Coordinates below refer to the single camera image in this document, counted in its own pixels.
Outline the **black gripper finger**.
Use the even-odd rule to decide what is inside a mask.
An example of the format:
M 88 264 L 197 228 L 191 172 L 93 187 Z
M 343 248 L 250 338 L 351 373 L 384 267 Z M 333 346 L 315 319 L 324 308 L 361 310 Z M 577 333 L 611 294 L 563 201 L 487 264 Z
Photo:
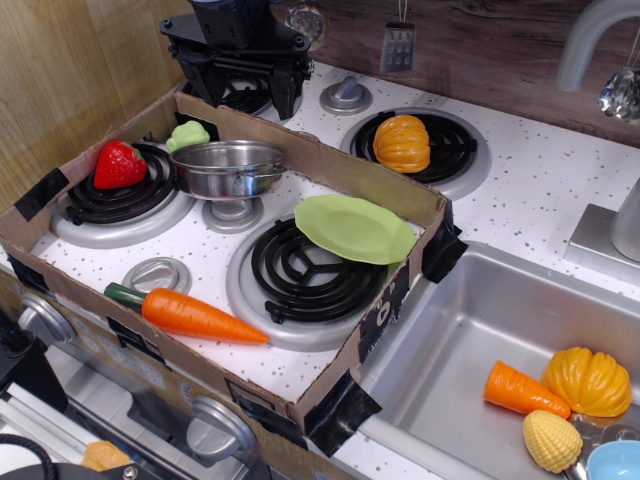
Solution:
M 220 106 L 232 56 L 215 50 L 178 49 L 175 59 L 196 93 L 208 104 Z
M 313 62 L 307 55 L 276 57 L 269 73 L 271 100 L 281 120 L 294 115 L 295 103 L 305 81 L 311 78 Z

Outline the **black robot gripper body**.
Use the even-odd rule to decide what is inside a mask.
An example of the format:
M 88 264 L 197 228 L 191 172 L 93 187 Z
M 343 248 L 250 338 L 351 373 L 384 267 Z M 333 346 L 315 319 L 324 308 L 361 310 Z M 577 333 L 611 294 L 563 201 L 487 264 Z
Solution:
M 190 14 L 168 17 L 159 31 L 173 58 L 187 65 L 215 66 L 273 75 L 311 75 L 310 42 L 279 21 L 267 1 L 192 1 Z

